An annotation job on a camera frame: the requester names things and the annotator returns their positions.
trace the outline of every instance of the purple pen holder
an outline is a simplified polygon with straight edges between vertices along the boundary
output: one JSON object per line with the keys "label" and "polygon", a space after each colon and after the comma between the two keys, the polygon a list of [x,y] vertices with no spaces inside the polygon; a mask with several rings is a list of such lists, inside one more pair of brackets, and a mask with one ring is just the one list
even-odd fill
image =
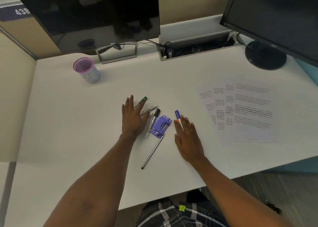
{"label": "purple pen holder", "polygon": [[154,124],[151,133],[155,135],[157,138],[161,138],[161,136],[166,132],[171,123],[172,120],[169,117],[162,115]]}
{"label": "purple pen holder", "polygon": [[73,69],[88,83],[95,83],[101,77],[101,74],[96,69],[93,60],[89,57],[77,59],[73,64]]}

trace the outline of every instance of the monitor base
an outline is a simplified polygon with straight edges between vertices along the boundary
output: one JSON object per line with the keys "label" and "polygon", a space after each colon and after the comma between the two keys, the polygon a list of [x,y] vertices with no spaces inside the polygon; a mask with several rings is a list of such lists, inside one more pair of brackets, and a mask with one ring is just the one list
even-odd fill
{"label": "monitor base", "polygon": [[246,46],[245,56],[251,64],[264,70],[281,68],[287,61],[285,53],[256,40]]}
{"label": "monitor base", "polygon": [[[105,46],[96,49],[97,56],[102,64],[118,61],[118,60],[126,60],[130,58],[137,57],[137,42],[129,42],[125,43],[125,47],[122,50],[118,50],[112,45]],[[105,52],[108,52],[110,49],[116,49],[113,52],[109,52],[108,54],[104,54]]]}

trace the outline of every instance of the paper cup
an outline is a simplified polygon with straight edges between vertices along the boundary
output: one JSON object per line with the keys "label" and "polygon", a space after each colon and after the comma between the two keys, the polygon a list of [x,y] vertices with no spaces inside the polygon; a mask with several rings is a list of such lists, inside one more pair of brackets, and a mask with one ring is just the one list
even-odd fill
{"label": "paper cup", "polygon": [[88,83],[95,83],[101,77],[101,74],[96,69],[93,60],[89,57],[82,57],[76,60],[73,64],[73,69]]}

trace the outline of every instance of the hand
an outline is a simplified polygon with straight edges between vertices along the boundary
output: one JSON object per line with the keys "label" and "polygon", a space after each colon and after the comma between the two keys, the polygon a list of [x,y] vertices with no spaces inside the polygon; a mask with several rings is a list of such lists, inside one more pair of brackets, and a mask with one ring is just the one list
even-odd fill
{"label": "hand", "polygon": [[127,98],[126,104],[122,105],[122,134],[132,135],[137,137],[140,135],[145,128],[147,120],[150,115],[150,110],[148,110],[142,117],[140,117],[140,112],[145,105],[145,100],[143,100],[139,106],[134,109],[133,106],[133,95],[130,99]]}
{"label": "hand", "polygon": [[176,120],[174,121],[179,134],[179,136],[175,134],[175,142],[185,161],[194,165],[205,158],[203,147],[193,122],[190,124],[188,118],[181,116],[181,123],[184,130]]}

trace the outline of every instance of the cubicle wall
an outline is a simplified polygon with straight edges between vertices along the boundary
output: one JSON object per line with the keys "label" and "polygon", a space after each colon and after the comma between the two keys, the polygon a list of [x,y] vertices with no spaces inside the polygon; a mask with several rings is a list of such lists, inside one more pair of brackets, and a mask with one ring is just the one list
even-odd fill
{"label": "cubicle wall", "polygon": [[[169,24],[222,14],[228,0],[159,0],[160,23]],[[33,17],[1,22],[12,35],[39,59],[62,55]]]}
{"label": "cubicle wall", "polygon": [[17,160],[35,65],[0,33],[0,162]]}

